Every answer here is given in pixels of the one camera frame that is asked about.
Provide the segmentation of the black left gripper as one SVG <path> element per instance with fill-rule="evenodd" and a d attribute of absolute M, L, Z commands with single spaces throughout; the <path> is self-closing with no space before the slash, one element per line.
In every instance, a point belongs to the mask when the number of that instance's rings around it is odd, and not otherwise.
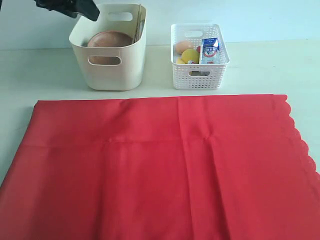
<path fill-rule="evenodd" d="M 35 0 L 36 6 L 55 11 L 70 18 L 76 18 L 78 14 L 96 22 L 100 10 L 93 0 Z"/>

